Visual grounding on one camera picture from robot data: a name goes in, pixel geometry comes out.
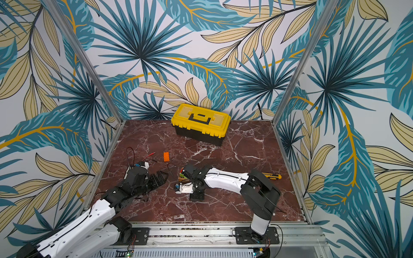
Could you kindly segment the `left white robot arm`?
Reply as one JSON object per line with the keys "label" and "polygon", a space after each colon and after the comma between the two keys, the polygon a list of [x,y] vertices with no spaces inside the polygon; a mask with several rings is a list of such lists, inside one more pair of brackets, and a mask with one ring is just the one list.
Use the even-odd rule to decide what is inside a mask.
{"label": "left white robot arm", "polygon": [[95,204],[60,231],[40,243],[26,244],[18,258],[87,258],[118,241],[131,240],[131,224],[116,215],[134,200],[163,186],[168,173],[149,174],[137,166],[127,172],[117,186],[106,190]]}

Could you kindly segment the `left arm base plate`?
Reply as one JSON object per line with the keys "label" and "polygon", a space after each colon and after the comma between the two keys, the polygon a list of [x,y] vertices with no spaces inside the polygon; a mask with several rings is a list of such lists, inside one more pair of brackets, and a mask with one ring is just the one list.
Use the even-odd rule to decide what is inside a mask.
{"label": "left arm base plate", "polygon": [[148,227],[132,227],[126,229],[120,236],[120,243],[125,245],[145,246],[148,241],[150,229]]}

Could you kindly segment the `orange 2x4 brick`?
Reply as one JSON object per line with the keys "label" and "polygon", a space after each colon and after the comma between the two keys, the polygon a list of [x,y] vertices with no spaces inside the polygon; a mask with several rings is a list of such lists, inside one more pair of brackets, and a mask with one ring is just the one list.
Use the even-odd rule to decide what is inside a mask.
{"label": "orange 2x4 brick", "polygon": [[163,153],[163,161],[170,162],[170,154],[168,152]]}

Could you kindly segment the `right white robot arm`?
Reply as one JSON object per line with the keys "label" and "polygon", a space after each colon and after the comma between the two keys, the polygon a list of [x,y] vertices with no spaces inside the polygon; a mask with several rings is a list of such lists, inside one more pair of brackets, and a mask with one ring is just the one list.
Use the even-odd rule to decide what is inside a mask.
{"label": "right white robot arm", "polygon": [[188,191],[193,202],[203,201],[206,189],[223,189],[239,194],[253,212],[250,229],[257,236],[264,236],[275,214],[281,191],[262,172],[233,173],[213,166],[196,168],[188,164],[182,174],[190,180]]}

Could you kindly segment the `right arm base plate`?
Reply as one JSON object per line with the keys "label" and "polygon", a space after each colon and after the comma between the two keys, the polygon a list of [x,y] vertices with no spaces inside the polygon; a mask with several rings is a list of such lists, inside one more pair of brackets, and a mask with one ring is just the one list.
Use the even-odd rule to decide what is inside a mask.
{"label": "right arm base plate", "polygon": [[264,235],[254,232],[250,227],[236,227],[232,230],[237,245],[279,244],[279,234],[275,227],[267,228]]}

